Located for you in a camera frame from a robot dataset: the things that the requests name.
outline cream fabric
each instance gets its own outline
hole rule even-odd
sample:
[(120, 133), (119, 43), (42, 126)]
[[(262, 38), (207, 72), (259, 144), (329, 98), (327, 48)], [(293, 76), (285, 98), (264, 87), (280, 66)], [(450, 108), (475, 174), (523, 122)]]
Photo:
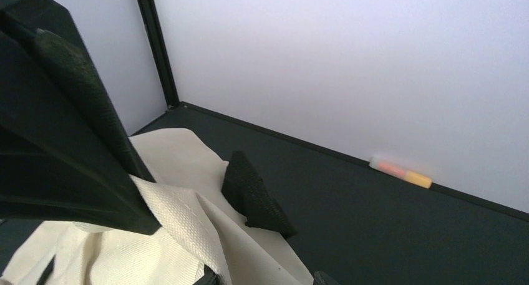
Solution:
[[(221, 194), (227, 162), (193, 132), (163, 129), (131, 141), (157, 182), (131, 179), (162, 228), (145, 236), (46, 222), (11, 259), (3, 280), (34, 284), (24, 280), (38, 279), (56, 253), (48, 284), (187, 285), (203, 275), (204, 264), (228, 285), (313, 283), (279, 233), (244, 225)], [(29, 252), (36, 246), (42, 251)], [(35, 259), (26, 262), (29, 254)]]

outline white wall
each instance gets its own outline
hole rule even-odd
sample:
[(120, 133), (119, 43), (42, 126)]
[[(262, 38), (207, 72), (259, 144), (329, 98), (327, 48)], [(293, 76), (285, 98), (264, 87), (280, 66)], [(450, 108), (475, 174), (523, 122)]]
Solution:
[(529, 212), (529, 0), (156, 0), (183, 101)]
[(128, 134), (163, 114), (162, 86), (137, 0), (55, 0), (83, 38)]

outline glue stick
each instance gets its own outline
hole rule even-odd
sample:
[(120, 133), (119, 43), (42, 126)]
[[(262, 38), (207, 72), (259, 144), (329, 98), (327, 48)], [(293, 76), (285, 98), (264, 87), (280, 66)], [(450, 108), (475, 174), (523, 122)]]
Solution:
[(379, 170), (388, 175), (392, 175), (409, 183), (419, 185), (424, 188), (430, 188), (432, 186), (432, 179), (424, 175), (416, 173), (414, 171), (406, 170), (405, 168), (398, 167), (392, 163), (380, 160), (377, 158), (372, 158), (369, 166), (375, 170)]

